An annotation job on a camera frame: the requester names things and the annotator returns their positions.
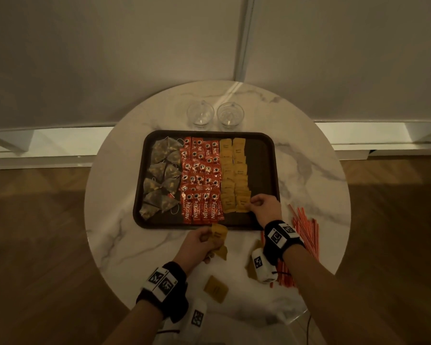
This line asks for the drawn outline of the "person's left hand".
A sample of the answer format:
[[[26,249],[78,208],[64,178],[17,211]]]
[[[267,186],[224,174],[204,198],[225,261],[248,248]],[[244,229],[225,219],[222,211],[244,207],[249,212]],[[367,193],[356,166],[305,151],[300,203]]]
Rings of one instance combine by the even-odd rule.
[[[216,239],[216,249],[221,245],[223,242]],[[198,229],[187,234],[172,261],[182,268],[187,277],[201,263],[198,259]]]

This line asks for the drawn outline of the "person's right hand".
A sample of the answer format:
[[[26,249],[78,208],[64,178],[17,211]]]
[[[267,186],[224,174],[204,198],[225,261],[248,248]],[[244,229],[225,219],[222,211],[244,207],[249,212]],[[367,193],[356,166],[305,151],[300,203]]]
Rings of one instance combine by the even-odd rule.
[[[258,194],[245,204],[245,208],[253,212],[258,224],[264,229],[267,224],[273,221],[282,221],[281,203],[275,196]]]

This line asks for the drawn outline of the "person's right forearm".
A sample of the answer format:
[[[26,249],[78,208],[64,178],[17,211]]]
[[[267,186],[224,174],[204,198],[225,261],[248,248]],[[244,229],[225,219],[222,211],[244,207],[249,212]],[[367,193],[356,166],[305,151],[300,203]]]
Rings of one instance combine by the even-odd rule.
[[[315,324],[328,345],[403,345],[367,302],[300,245],[283,254]]]

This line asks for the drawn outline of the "person's left forearm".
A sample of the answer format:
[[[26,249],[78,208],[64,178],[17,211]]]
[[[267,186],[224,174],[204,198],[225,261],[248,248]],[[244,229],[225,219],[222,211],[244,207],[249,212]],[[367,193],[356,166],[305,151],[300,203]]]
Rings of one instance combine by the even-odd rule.
[[[152,345],[163,313],[147,300],[140,300],[102,345]]]

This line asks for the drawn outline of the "dark brown serving tray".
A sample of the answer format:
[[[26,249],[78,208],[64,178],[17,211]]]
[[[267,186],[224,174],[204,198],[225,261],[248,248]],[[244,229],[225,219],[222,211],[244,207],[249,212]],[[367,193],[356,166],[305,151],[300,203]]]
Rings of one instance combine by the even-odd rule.
[[[276,196],[279,200],[279,185],[276,166],[275,146],[272,139],[260,132],[216,132],[216,131],[179,131],[179,130],[157,130],[149,133],[145,139],[142,150],[142,160],[139,170],[136,197],[133,207],[133,218],[135,223],[150,230],[182,230],[185,227],[198,226],[197,224],[184,223],[182,214],[171,214],[159,212],[150,219],[144,220],[140,214],[143,205],[143,181],[150,177],[148,168],[151,165],[151,150],[156,141],[171,137],[173,139],[184,139],[185,137],[200,137],[204,140],[244,138],[245,155],[247,156],[248,187],[252,195],[265,193]]]

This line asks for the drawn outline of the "rows of yellow packets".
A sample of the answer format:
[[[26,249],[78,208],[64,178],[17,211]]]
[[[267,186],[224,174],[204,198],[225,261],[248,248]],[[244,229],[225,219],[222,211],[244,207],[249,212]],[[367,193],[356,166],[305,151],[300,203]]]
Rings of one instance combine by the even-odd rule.
[[[245,146],[245,138],[219,141],[220,199],[224,213],[236,213],[235,191],[250,191]]]

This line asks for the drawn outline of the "black marker wristband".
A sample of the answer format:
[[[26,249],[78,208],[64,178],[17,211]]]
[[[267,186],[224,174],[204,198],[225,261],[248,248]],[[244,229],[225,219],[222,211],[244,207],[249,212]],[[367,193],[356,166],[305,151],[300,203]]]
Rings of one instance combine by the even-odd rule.
[[[282,220],[273,220],[264,227],[263,254],[266,260],[273,266],[283,260],[284,252],[293,245],[305,248],[299,234]]]
[[[174,261],[157,267],[143,284],[136,303],[146,300],[158,308],[163,318],[180,322],[189,308],[187,275]]]

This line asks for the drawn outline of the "pile of red stir sticks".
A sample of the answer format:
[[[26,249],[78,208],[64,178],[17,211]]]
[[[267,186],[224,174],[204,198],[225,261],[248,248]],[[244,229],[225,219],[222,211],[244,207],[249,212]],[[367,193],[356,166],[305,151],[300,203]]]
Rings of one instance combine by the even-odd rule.
[[[308,218],[303,207],[293,208],[291,204],[288,209],[292,215],[291,223],[295,231],[300,235],[307,251],[319,261],[319,224],[316,219]],[[289,269],[281,260],[277,261],[276,272],[279,286],[294,288],[296,284]]]

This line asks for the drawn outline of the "rows of red coffee sachets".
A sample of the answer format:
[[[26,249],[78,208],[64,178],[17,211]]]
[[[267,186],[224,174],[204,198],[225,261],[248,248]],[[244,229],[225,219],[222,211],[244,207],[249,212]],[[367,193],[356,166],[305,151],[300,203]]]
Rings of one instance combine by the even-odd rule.
[[[184,138],[179,149],[180,204],[184,224],[216,224],[225,219],[221,200],[219,140]]]

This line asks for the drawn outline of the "pile of pyramid tea bags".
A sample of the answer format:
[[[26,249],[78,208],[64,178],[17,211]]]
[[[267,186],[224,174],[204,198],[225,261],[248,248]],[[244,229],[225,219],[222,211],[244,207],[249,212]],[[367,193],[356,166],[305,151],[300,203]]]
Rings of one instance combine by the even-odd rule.
[[[142,222],[157,226],[169,222],[168,218],[177,214],[183,147],[183,140],[177,137],[154,135],[146,138],[135,208]]]

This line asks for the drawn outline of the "clear glass cup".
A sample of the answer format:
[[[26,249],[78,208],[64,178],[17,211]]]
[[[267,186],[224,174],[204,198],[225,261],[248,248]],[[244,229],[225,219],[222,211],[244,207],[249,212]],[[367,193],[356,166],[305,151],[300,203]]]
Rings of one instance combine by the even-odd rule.
[[[219,106],[216,115],[223,130],[234,130],[242,124],[245,112],[239,104],[227,102]]]
[[[215,111],[213,106],[205,100],[193,102],[187,109],[189,123],[198,129],[209,127],[212,123]]]

